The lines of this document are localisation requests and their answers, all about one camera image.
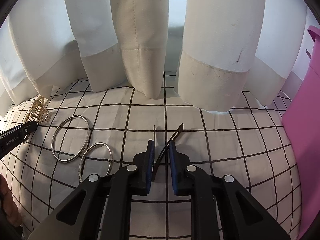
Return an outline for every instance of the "silver screw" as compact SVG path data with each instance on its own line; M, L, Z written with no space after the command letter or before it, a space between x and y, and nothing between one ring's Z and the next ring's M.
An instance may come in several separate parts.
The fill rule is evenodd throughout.
M187 167L187 171L191 171L191 172L196 171L196 169L197 169L197 167L196 167L196 166L193 166L193 165L189 165L189 166Z
M137 169L137 166L134 164L130 164L127 166L128 171L135 171Z
M91 175L89 176L89 181L94 182L94 181L97 181L98 178L99 178L99 177L98 177L97 174L91 174Z
M227 175L227 176L224 177L224 180L226 182L233 182L235 180L235 178L233 176L231 176L231 175Z

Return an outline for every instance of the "curtain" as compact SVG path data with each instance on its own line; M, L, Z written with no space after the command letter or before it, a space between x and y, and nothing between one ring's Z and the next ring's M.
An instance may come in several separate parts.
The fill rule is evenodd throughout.
M199 108L228 111L246 82L265 0L187 0L176 92Z
M303 0L18 0L0 28L0 114L84 77L157 98L164 70L205 110L228 111L244 86L268 105L305 75L314 21Z
M259 44L245 84L262 105L272 103L288 78L301 47L306 17L303 0L266 0Z

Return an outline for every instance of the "blue gripper pad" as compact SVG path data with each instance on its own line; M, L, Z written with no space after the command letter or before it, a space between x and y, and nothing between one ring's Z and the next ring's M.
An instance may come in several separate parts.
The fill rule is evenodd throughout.
M149 160L148 160L148 168L147 168L147 172L146 172L146 190L147 190L147 194L150 193L150 188L151 188L151 174L152 174L152 164L153 164L153 159L155 156L155 142L152 141L151 143L151 151L149 154Z
M178 193L178 178L177 178L177 168L174 159L173 147L169 147L169 157L170 157L170 169L171 169L171 179L172 179L172 189L175 195Z

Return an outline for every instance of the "bracelet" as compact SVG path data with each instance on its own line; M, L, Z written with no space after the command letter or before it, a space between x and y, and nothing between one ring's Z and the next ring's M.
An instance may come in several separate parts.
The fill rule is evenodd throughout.
M87 130L87 138L85 139L85 142L83 144L83 146L81 147L81 149L77 152L76 155L72 156L70 159L67 159L67 160L62 160L62 159L59 159L55 154L54 154L54 140L56 138L56 135L57 135L57 132L58 130L61 128L62 125L64 125L67 121L71 120L71 119L74 119L74 118L81 118L85 121L85 123L87 124L87 127L88 127L88 130ZM70 116L68 117L67 119L65 119L64 121L62 121L62 123L57 127L57 129L55 130L54 134L53 134L53 137L52 137L52 141L51 141L51 151L52 151L52 154L54 156L54 158L59 161L59 162L62 162L62 163L68 163L68 162L71 162L72 160L74 160L75 158L77 158L82 152L83 150L87 147L88 145L88 142L89 142L89 136L90 136L90 126L89 126L89 122L88 120L83 117L82 115L73 115L73 116Z
M112 158L112 152L111 152L109 146L108 146L106 143L102 143L102 142L92 144L92 145L84 152L84 154L83 154L83 156L82 156L82 158L81 158L80 164L79 164L79 180L80 180L81 183L83 182L81 170L82 170L82 166L83 166L84 159L85 159L86 155L88 154L88 152L89 152L90 150L92 150L94 147L99 146L99 145L103 145L103 146L107 147L107 149L109 150L109 153L110 153L110 159L107 159L107 161L110 162L110 163L109 163L109 168L108 168L108 170L107 170L106 176L108 176L109 173L110 173L110 171L111 171L112 164L113 164L114 160L113 160L113 158Z

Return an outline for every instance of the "silver bangle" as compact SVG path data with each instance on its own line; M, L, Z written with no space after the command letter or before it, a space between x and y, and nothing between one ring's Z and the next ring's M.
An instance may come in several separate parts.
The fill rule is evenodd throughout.
M79 164L79 180L80 180L81 183L83 182L83 180L82 180L82 174L81 174L83 161L84 161L86 155L88 154L88 152L89 152L90 150L92 150L94 147L98 146L98 145L103 145L103 146L105 146L105 147L108 148L109 153L110 153L110 159L107 159L107 161L110 162L110 163L109 163L109 168L108 168L108 171L107 171L106 176L108 176L109 173L110 173L110 171L111 171L112 163L113 163L114 161L113 161L112 152L111 152L109 146L108 146L106 143L102 143L102 142L92 144L92 145L84 152L84 154L83 154L83 156L82 156L82 158L81 158L80 164Z
M57 132L58 130L61 128L62 125L64 125L66 122L68 122L69 120L71 119L74 119L74 118L81 118L85 121L85 123L87 124L87 138L85 139L85 142L83 144L83 146L81 147L81 149L77 152L76 155L72 156L70 159L67 159L67 160L62 160L62 159L59 159L55 154L54 154L54 139L56 138L56 135L57 135ZM54 156L54 158L59 161L59 162L62 162L62 163L68 163L68 162L71 162L72 160L74 160L75 158L77 158L82 152L83 150L87 147L88 145L88 142L89 142L89 137L90 137L90 126L89 126L89 122L88 120L83 117L82 115L73 115L73 116L70 116L68 117L67 119L65 119L64 121L62 121L62 123L57 127L57 129L55 130L54 134L53 134L53 137L52 137L52 141L51 141L51 151L52 151L52 154Z

